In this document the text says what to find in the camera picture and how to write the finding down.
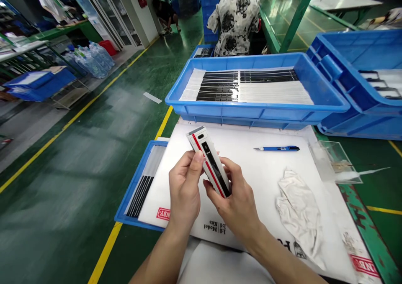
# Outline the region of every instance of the white shirt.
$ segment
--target white shirt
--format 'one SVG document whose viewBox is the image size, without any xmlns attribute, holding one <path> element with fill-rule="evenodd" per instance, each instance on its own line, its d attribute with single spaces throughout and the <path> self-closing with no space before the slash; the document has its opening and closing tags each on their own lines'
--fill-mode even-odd
<svg viewBox="0 0 402 284">
<path fill-rule="evenodd" d="M 57 22 L 60 23 L 62 20 L 67 19 L 65 11 L 67 11 L 69 7 L 67 6 L 60 7 L 53 0 L 39 0 L 39 2 L 41 3 L 43 8 L 48 9 L 52 13 L 53 17 L 57 20 Z"/>
<path fill-rule="evenodd" d="M 208 19 L 207 28 L 221 27 L 214 56 L 248 55 L 249 35 L 258 32 L 260 0 L 220 0 Z"/>
</svg>

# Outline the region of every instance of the black label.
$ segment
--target black label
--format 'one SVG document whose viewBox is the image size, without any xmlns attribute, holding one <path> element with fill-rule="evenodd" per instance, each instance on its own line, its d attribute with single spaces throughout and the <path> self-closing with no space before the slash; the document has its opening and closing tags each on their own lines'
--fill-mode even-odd
<svg viewBox="0 0 402 284">
<path fill-rule="evenodd" d="M 226 235 L 226 224 L 224 223 L 210 220 L 209 224 L 204 224 L 204 229 Z"/>
</svg>

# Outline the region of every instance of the wall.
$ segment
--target wall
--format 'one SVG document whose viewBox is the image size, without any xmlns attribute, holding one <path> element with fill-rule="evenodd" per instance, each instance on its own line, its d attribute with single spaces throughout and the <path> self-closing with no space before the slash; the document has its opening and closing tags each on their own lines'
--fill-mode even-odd
<svg viewBox="0 0 402 284">
<path fill-rule="evenodd" d="M 152 2 L 147 0 L 148 5 L 144 8 L 141 8 L 139 6 L 138 0 L 131 1 L 148 41 L 153 41 L 158 36 L 158 30 L 155 26 L 154 19 L 152 18 L 152 14 L 150 11 L 150 9 L 152 9 Z"/>
</svg>

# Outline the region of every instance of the blue plastic crate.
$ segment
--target blue plastic crate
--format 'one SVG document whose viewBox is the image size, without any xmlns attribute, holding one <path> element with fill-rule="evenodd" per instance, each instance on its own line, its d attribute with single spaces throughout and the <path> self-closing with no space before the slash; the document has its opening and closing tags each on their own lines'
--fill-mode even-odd
<svg viewBox="0 0 402 284">
<path fill-rule="evenodd" d="M 276 67 L 294 68 L 314 105 L 179 101 L 194 68 L 220 71 Z M 304 53 L 190 59 L 165 102 L 185 120 L 293 130 L 317 125 L 331 113 L 342 113 L 350 108 Z"/>
<path fill-rule="evenodd" d="M 397 116 L 363 113 L 356 102 L 345 113 L 334 113 L 318 125 L 321 133 L 328 136 L 351 138 L 374 138 L 402 140 L 402 119 Z"/>
<path fill-rule="evenodd" d="M 177 13 L 178 16 L 180 16 L 179 0 L 172 0 L 172 1 L 171 1 L 171 4 L 172 4 L 173 10 Z"/>
<path fill-rule="evenodd" d="M 217 41 L 218 41 L 218 34 L 204 33 L 204 42 L 215 42 L 216 43 Z"/>
<path fill-rule="evenodd" d="M 148 146 L 145 149 L 145 152 L 142 155 L 142 158 L 141 158 L 141 160 L 139 162 L 137 170 L 135 171 L 134 176 L 131 179 L 130 185 L 129 185 L 129 187 L 128 187 L 128 189 L 127 189 L 127 191 L 126 191 L 126 193 L 125 193 L 125 195 L 123 197 L 123 200 L 122 200 L 122 202 L 121 202 L 121 204 L 119 206 L 119 209 L 117 210 L 117 213 L 116 213 L 116 215 L 114 217 L 115 221 L 125 223 L 125 224 L 128 224 L 128 225 L 134 225 L 134 226 L 137 226 L 137 227 L 140 227 L 140 228 L 147 228 L 147 229 L 150 229 L 150 230 L 157 230 L 157 231 L 163 232 L 164 228 L 157 227 L 157 226 L 154 226 L 154 225 L 150 225 L 148 223 L 143 223 L 141 221 L 138 221 L 138 218 L 136 218 L 136 217 L 129 217 L 129 216 L 125 215 L 124 211 L 126 210 L 127 205 L 130 202 L 131 196 L 133 195 L 133 193 L 135 191 L 135 188 L 136 188 L 138 182 L 141 179 L 142 172 L 143 172 L 143 170 L 145 168 L 145 165 L 147 164 L 149 155 L 151 154 L 152 147 L 153 146 L 164 146 L 164 147 L 166 147 L 167 145 L 168 145 L 168 143 L 165 142 L 165 141 L 149 141 Z"/>
<path fill-rule="evenodd" d="M 202 7 L 207 7 L 207 6 L 215 7 L 215 5 L 219 3 L 219 1 L 220 0 L 201 0 L 201 6 Z"/>
<path fill-rule="evenodd" d="M 8 93 L 25 101 L 43 102 L 76 79 L 76 77 L 67 68 L 52 75 L 53 77 L 51 80 L 47 81 L 45 84 L 42 84 L 36 89 L 25 88 L 24 92 L 15 92 L 14 90 L 10 90 Z"/>
<path fill-rule="evenodd" d="M 42 75 L 39 79 L 29 83 L 29 84 L 21 84 L 21 81 L 23 81 L 26 77 L 32 74 L 37 74 L 37 75 Z M 46 82 L 48 82 L 50 79 L 54 77 L 52 72 L 44 72 L 44 71 L 37 71 L 37 72 L 28 72 L 25 74 L 22 74 L 18 76 L 17 78 L 14 78 L 13 80 L 7 82 L 4 84 L 4 86 L 7 86 L 9 88 L 13 87 L 21 87 L 21 88 L 26 88 L 26 89 L 36 89 L 42 85 L 44 85 Z"/>
<path fill-rule="evenodd" d="M 207 6 L 207 7 L 202 6 L 202 20 L 204 25 L 208 23 L 208 18 L 215 11 L 215 8 L 216 6 Z"/>
<path fill-rule="evenodd" d="M 194 57 L 194 55 L 196 54 L 196 52 L 197 52 L 197 50 L 198 50 L 199 48 L 201 48 L 201 49 L 204 49 L 204 48 L 215 48 L 215 45 L 198 45 L 198 46 L 196 47 L 196 49 L 193 51 L 193 53 L 191 54 L 190 58 L 193 58 L 193 57 Z"/>
<path fill-rule="evenodd" d="M 349 102 L 373 115 L 402 115 L 402 100 L 382 97 L 358 70 L 402 69 L 402 30 L 317 34 L 307 55 Z"/>
</svg>

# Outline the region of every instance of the forearm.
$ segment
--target forearm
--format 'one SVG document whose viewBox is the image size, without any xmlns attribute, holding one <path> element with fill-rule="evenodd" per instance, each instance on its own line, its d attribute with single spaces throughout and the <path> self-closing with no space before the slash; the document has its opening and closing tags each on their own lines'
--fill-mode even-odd
<svg viewBox="0 0 402 284">
<path fill-rule="evenodd" d="M 306 264 L 285 249 L 263 224 L 260 225 L 247 248 L 251 255 L 268 270 L 277 284 L 326 283 Z"/>
<path fill-rule="evenodd" d="M 169 223 L 129 284 L 176 283 L 188 238 L 187 230 L 179 229 Z"/>
</svg>

